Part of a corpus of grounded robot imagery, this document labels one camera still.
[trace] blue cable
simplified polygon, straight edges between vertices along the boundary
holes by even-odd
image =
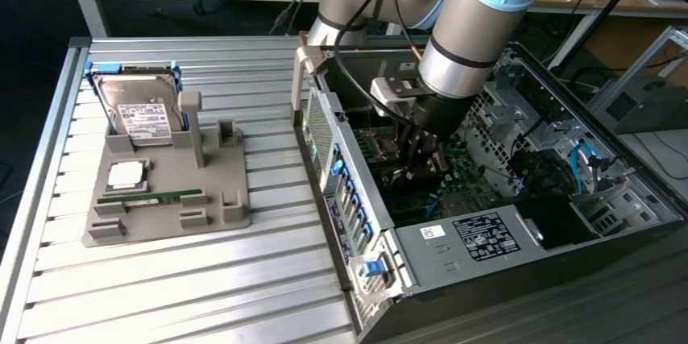
[[[578,143],[570,151],[570,171],[573,172],[573,178],[576,179],[576,184],[578,186],[578,193],[582,193],[582,182],[580,181],[578,175],[578,150],[581,148],[584,151],[586,151],[588,157],[594,156],[594,152],[592,151],[590,145],[588,145],[588,143]]]

